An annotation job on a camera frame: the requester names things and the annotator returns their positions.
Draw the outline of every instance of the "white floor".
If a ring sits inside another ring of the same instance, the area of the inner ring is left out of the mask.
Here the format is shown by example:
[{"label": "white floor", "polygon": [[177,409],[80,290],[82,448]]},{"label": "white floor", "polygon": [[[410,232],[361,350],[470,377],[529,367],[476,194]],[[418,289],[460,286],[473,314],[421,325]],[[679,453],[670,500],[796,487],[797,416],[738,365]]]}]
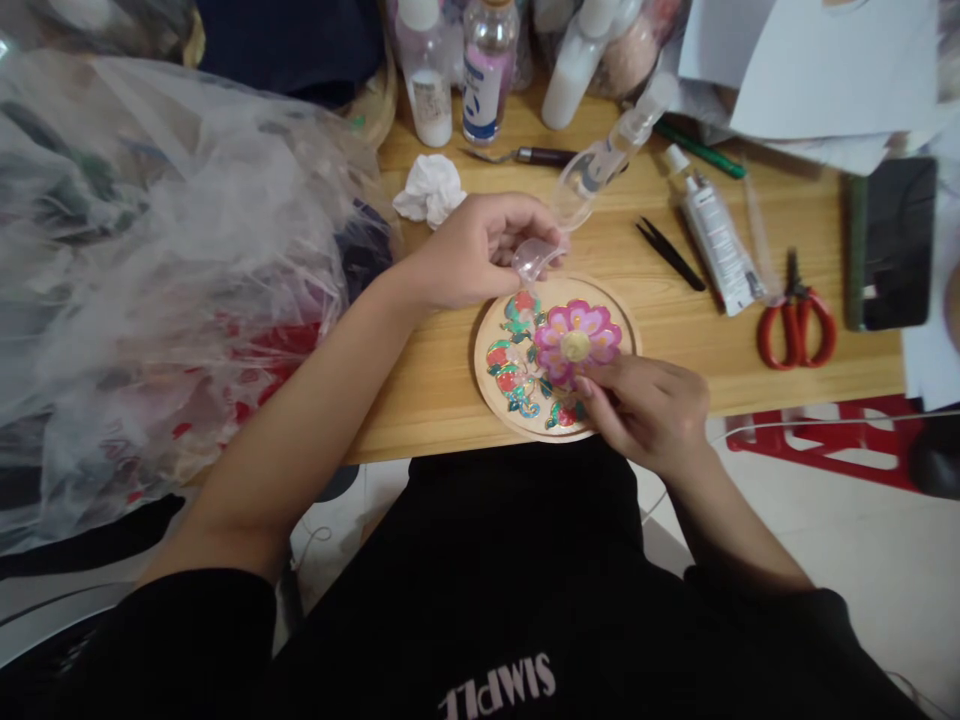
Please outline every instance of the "white floor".
[{"label": "white floor", "polygon": [[[708,423],[708,437],[723,431],[722,420]],[[734,453],[722,442],[718,449],[746,498],[814,581],[846,599],[860,642],[878,664],[960,717],[960,502]],[[294,558],[303,558],[306,609],[353,557],[365,518],[389,507],[406,485],[408,463],[363,466],[343,496],[304,516],[292,544]],[[663,484],[635,470],[640,507],[649,510]],[[669,499],[651,521],[683,542]]]}]

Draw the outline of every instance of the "sleeve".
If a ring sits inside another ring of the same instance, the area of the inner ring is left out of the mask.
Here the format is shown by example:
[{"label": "sleeve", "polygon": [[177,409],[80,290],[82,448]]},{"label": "sleeve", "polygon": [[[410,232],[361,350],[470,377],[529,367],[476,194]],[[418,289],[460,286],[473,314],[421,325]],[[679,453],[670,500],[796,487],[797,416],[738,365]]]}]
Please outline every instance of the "sleeve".
[{"label": "sleeve", "polygon": [[55,716],[219,717],[270,662],[276,596],[242,570],[191,570],[112,610],[60,683]]},{"label": "sleeve", "polygon": [[693,566],[685,582],[762,650],[814,676],[856,717],[925,718],[860,646],[846,601],[832,590],[748,600]]}]

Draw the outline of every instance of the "smartphone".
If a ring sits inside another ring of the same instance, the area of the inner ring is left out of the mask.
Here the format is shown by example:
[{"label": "smartphone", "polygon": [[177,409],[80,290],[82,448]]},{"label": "smartphone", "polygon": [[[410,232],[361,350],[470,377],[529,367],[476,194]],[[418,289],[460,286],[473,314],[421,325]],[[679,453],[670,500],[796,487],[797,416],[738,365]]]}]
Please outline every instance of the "smartphone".
[{"label": "smartphone", "polygon": [[930,305],[930,263],[937,161],[887,160],[850,181],[847,326],[873,331],[923,325]]}]

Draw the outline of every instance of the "red-handled scissors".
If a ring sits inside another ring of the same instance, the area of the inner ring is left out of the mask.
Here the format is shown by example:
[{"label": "red-handled scissors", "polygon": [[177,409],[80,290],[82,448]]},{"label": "red-handled scissors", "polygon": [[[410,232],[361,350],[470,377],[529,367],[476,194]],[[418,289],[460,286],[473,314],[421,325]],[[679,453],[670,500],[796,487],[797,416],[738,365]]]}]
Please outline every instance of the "red-handled scissors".
[{"label": "red-handled scissors", "polygon": [[[816,315],[820,323],[820,347],[813,357],[808,357],[807,328],[810,325],[811,313]],[[774,357],[770,343],[770,335],[778,317],[783,318],[783,331],[787,340],[787,356],[783,360]],[[796,250],[791,249],[787,255],[787,287],[783,301],[763,311],[757,328],[757,342],[760,346],[760,357],[774,370],[823,367],[833,357],[833,351],[837,347],[837,323],[820,296],[800,280]]]}]

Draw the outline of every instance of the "hand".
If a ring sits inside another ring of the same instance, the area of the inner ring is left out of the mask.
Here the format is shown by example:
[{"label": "hand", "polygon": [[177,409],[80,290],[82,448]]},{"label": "hand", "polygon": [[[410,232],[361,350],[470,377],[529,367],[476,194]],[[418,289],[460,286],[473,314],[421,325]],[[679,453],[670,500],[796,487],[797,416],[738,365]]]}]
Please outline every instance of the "hand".
[{"label": "hand", "polygon": [[[627,459],[669,484],[715,455],[704,427],[710,394],[695,372],[635,355],[584,372],[577,389],[587,413]],[[604,388],[619,400],[616,407]]]},{"label": "hand", "polygon": [[520,290],[510,260],[528,237],[557,246],[563,239],[543,203],[523,193],[474,194],[398,269],[430,309],[466,307]]}]

